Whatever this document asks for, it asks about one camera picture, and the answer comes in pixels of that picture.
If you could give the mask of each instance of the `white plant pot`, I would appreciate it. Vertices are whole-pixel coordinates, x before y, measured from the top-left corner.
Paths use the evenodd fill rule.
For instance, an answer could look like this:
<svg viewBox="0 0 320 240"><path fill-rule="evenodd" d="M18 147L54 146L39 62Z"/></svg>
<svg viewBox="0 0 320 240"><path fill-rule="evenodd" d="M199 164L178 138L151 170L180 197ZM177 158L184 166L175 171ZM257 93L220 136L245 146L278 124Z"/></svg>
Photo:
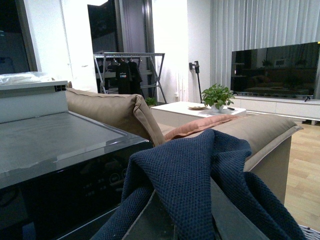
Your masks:
<svg viewBox="0 0 320 240"><path fill-rule="evenodd" d="M213 106L211 106L211 110L212 110L212 112L214 112L214 113L220 113L220 114L225 113L225 112L224 112L224 106L221 106L219 109L217 109L217 108L213 105Z"/></svg>
<svg viewBox="0 0 320 240"><path fill-rule="evenodd" d="M217 109L217 108L215 107L215 105L212 105L212 106L211 106L211 111L214 112L214 113L219 113L219 112L220 112L220 110Z"/></svg>

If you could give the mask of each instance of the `clothing rack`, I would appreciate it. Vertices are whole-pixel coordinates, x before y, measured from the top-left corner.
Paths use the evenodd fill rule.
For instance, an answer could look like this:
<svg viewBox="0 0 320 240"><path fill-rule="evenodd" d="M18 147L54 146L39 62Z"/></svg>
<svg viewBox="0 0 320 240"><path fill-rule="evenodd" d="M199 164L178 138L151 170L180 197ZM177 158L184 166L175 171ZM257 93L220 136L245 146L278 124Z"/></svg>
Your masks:
<svg viewBox="0 0 320 240"><path fill-rule="evenodd" d="M156 70L156 65L155 65L155 57L161 57L161 64L160 64L160 69L159 72L157 72ZM153 72L154 72L154 84L150 84L150 85L143 85L140 86L141 89L148 89L148 88L160 88L164 102L167 103L164 91L161 87L161 83L160 83L160 77L161 77L161 71L162 71L162 66L164 63L164 58L165 58L165 54L164 53L149 53L149 52L104 52L103 54L94 54L93 55L94 58L94 62L96 65L96 68L98 70L98 74L99 74L99 78L100 78L100 89L102 92L104 92L105 94L109 94L112 92L116 92L117 89L113 88L113 89L108 89L106 90L105 88L105 77L108 74L108 72L106 71L106 64L107 64L107 59L115 59L115 58L131 58L131 59L140 59L140 58L147 58L150 60L152 68L153 68ZM99 70L99 65L98 65L98 61L97 59L101 59L103 58L103 72L101 73ZM141 74L152 74L152 71L146 71L146 72L141 72Z"/></svg>

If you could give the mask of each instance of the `white coffee table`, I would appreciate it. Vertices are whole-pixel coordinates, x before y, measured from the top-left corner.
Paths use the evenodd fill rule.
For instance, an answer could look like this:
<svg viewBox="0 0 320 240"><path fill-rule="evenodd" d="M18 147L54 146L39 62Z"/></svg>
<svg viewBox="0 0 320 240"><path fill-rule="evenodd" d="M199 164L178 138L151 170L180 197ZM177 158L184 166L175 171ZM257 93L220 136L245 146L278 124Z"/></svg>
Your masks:
<svg viewBox="0 0 320 240"><path fill-rule="evenodd" d="M197 103L178 101L160 106L151 107L151 112L157 123L179 127L193 120L217 116L221 114L231 114L237 116L246 116L246 109L232 107L234 110L228 109L226 106L223 112L213 112L211 107L207 106L204 109L192 109L189 106L195 106Z"/></svg>

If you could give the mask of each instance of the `plate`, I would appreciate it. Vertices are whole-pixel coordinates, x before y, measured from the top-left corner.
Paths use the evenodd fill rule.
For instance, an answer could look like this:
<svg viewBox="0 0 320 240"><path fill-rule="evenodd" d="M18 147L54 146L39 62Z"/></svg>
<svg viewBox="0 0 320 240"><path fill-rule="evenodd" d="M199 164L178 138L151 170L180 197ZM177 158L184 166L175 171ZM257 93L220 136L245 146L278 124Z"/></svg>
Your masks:
<svg viewBox="0 0 320 240"><path fill-rule="evenodd" d="M188 108L193 110L201 110L201 109L206 109L207 106L204 105L203 103L198 103L198 104L194 103L194 104L190 104Z"/></svg>

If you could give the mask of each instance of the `ceiling light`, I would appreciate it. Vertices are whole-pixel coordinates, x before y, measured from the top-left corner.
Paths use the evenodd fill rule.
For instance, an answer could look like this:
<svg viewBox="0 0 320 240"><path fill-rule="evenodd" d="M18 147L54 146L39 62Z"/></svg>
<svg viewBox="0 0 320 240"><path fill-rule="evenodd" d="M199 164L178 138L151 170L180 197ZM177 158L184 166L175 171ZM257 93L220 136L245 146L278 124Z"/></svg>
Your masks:
<svg viewBox="0 0 320 240"><path fill-rule="evenodd" d="M108 2L108 0L88 0L88 5L95 5L95 6L101 6L102 4L105 4Z"/></svg>

